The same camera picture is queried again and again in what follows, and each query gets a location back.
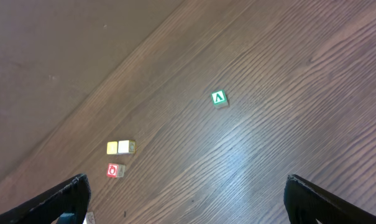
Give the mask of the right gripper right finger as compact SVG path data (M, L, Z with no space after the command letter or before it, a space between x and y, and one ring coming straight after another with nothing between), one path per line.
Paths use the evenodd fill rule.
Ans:
M289 221L293 224L376 224L375 215L296 174L288 175L283 196Z

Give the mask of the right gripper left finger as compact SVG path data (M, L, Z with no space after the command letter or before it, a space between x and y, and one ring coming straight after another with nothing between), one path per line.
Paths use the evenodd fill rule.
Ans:
M0 224L83 224L90 198L88 177L78 174L0 214Z

